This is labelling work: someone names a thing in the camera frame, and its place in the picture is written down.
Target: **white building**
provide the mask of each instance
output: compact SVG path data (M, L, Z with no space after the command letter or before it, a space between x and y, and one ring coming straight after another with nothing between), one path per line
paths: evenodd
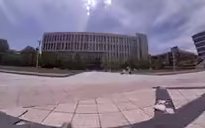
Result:
M42 52L56 52L63 56L100 58L103 61L130 58L148 59L148 42L144 34L136 36L92 32L44 33Z

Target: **sun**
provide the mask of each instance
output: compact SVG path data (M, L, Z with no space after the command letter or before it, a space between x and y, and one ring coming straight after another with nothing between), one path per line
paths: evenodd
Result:
M84 7L86 8L87 15L89 16L91 14L91 11L93 11L99 1L101 0L83 0L84 1ZM112 4L112 0L102 0L105 7Z

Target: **paved plaza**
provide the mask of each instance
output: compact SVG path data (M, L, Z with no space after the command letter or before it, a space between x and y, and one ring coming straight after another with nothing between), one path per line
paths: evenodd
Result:
M159 99L170 100L174 113L154 111ZM0 73L0 128L27 124L205 128L205 71L168 76L85 72L65 78Z

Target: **sky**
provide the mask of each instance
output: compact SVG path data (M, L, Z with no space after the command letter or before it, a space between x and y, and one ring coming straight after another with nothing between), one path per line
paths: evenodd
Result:
M152 55L197 53L191 36L204 30L205 0L0 0L0 38L16 50L44 32L108 32L146 34Z

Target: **concrete ground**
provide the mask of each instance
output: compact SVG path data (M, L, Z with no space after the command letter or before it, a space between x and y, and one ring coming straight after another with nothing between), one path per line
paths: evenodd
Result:
M159 99L170 100L174 113L154 111ZM10 127L23 119L43 127L205 128L205 71L170 76L85 72L66 78L0 73L3 127L2 119L12 120L5 123Z

